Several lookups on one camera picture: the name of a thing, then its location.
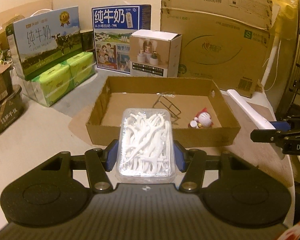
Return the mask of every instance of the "milk carton box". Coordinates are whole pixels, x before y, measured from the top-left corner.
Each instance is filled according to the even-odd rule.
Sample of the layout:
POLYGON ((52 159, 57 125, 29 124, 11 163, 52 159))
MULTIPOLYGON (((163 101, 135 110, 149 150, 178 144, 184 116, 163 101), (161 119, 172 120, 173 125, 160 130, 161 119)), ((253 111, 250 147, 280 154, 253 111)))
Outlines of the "milk carton box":
POLYGON ((130 36, 150 30, 151 5, 92 8, 98 68, 130 74, 130 36))

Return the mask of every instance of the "clear plastic box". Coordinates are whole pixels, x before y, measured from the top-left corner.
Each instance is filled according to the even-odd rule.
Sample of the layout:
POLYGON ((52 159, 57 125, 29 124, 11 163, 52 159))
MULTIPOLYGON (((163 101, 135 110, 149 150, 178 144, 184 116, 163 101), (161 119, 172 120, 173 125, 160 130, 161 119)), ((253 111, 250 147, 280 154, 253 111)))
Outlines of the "clear plastic box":
POLYGON ((130 183, 169 183, 175 174, 170 113, 165 109, 126 109, 118 148, 119 179, 130 183))

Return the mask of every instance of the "tissue pack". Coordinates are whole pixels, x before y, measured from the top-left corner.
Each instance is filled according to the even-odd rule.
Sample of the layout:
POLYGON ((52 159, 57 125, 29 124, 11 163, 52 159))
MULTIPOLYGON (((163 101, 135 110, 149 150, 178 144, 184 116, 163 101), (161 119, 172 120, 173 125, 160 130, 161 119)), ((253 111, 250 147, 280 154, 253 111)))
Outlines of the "tissue pack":
POLYGON ((52 106, 95 73, 92 52, 79 53, 46 70, 31 81, 15 75, 22 92, 43 106, 52 106))
POLYGON ((75 87, 95 73, 92 52, 81 52, 63 63, 69 65, 75 87))

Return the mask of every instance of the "plastic container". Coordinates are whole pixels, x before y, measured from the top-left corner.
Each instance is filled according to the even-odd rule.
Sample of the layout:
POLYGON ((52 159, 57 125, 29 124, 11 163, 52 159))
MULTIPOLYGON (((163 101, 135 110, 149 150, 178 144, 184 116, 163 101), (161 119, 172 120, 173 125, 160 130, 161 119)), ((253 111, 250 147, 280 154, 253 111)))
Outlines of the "plastic container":
POLYGON ((0 133, 18 119, 24 110, 21 87, 13 85, 13 92, 0 103, 0 133))
POLYGON ((176 174, 170 114, 165 109, 123 112, 117 175, 122 182, 169 183, 176 174))

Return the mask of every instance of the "table surface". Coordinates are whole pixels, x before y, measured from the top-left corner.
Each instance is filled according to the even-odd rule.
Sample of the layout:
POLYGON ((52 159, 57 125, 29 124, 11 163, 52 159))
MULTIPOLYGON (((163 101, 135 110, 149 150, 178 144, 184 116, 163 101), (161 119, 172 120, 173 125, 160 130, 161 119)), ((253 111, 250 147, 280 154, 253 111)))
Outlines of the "table surface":
MULTIPOLYGON (((60 151, 82 155, 92 148, 87 137, 85 121, 108 75, 122 74, 98 70, 97 75, 78 86, 50 108, 23 97, 26 111, 0 134, 0 193, 9 183, 60 151)), ((293 203, 286 224, 291 226, 294 216, 294 182, 289 157, 280 160, 270 144, 253 143, 250 140, 250 132, 256 127, 230 97, 225 96, 225 99, 242 129, 232 146, 203 149, 209 155, 219 155, 224 150, 230 150, 251 164, 258 165, 262 171, 289 188, 293 203)), ((261 115, 268 120, 273 120, 274 114, 265 94, 255 92, 252 99, 245 99, 254 103, 252 106, 261 115)), ((115 169, 108 173, 108 176, 115 187, 118 182, 115 169)), ((74 171, 74 178, 88 187, 85 171, 74 171)), ((179 185, 182 178, 183 175, 178 173, 174 183, 179 185)), ((218 179, 218 171, 207 171, 203 186, 206 187, 216 179, 218 179)), ((0 208, 0 229, 6 223, 0 208)))

